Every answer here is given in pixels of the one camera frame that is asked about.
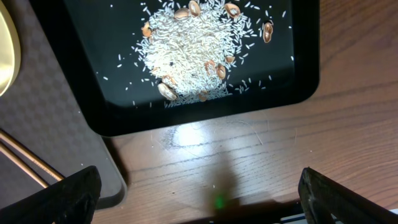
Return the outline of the dark brown serving tray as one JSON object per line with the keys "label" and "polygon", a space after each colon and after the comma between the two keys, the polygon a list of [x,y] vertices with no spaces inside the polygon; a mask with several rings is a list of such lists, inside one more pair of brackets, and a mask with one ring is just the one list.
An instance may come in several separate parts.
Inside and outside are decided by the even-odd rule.
{"label": "dark brown serving tray", "polygon": [[1,97],[1,129],[64,176],[95,166],[102,183],[98,208],[118,206],[127,185],[109,143],[85,121],[30,2],[4,5],[18,34],[21,66]]}

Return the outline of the yellow plate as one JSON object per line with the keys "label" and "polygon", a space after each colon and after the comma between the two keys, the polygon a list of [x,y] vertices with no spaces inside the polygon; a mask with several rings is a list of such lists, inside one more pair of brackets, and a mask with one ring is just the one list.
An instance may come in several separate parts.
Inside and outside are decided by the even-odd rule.
{"label": "yellow plate", "polygon": [[1,2],[1,96],[15,82],[21,66],[21,45],[11,15]]}

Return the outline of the wooden chopstick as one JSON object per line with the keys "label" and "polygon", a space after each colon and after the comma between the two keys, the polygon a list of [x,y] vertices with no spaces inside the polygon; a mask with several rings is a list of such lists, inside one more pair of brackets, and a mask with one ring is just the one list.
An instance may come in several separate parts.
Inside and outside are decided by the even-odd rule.
{"label": "wooden chopstick", "polygon": [[16,151],[18,151],[21,155],[26,157],[28,160],[33,162],[39,168],[44,170],[46,173],[48,173],[48,175],[52,176],[56,181],[61,181],[64,179],[64,176],[61,173],[59,173],[58,171],[53,169],[51,166],[49,166],[46,162],[44,162],[39,157],[37,157],[33,152],[31,152],[28,148],[23,146],[20,142],[18,142],[16,139],[14,139],[11,135],[9,135],[8,133],[1,130],[1,143],[4,144],[4,142],[6,142],[7,145],[10,145],[12,148],[14,148]]}
{"label": "wooden chopstick", "polygon": [[11,162],[13,162],[18,168],[24,171],[29,177],[34,179],[43,188],[47,188],[49,185],[37,175],[23,160],[17,157],[5,144],[1,143],[1,153],[4,154]]}

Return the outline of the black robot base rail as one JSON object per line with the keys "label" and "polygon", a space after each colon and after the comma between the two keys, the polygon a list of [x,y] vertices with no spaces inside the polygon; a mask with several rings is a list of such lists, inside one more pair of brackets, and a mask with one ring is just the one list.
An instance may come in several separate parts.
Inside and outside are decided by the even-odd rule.
{"label": "black robot base rail", "polygon": [[[227,222],[222,222],[222,221],[216,221],[214,219],[201,219],[201,220],[194,220],[189,223],[194,223],[194,224],[220,224],[220,223],[238,223],[238,224],[264,224],[268,223],[268,220],[260,219],[260,218],[244,218],[243,220],[237,220],[237,221],[227,221]],[[291,215],[288,217],[281,218],[276,221],[271,221],[271,223],[276,223],[276,224],[307,224],[307,220],[305,219],[305,215],[303,213],[298,214],[298,215]]]}

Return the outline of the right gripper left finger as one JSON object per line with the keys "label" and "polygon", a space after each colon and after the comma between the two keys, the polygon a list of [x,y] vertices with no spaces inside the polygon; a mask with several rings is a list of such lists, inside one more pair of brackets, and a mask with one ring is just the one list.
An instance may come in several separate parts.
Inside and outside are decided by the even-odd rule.
{"label": "right gripper left finger", "polygon": [[101,192],[95,166],[1,209],[1,223],[91,223]]}

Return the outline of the rice and nutshell pile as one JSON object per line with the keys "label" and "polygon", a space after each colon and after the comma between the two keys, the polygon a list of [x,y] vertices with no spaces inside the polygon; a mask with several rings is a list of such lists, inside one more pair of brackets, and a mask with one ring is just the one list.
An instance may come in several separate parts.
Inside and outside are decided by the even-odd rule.
{"label": "rice and nutshell pile", "polygon": [[118,106],[267,93],[294,76],[291,1],[112,1],[95,75]]}

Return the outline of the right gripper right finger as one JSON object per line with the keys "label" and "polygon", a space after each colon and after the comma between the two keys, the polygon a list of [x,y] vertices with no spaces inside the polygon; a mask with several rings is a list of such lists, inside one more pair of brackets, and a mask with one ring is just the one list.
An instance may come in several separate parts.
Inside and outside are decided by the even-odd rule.
{"label": "right gripper right finger", "polygon": [[298,184],[308,223],[397,223],[397,215],[323,174],[304,168]]}

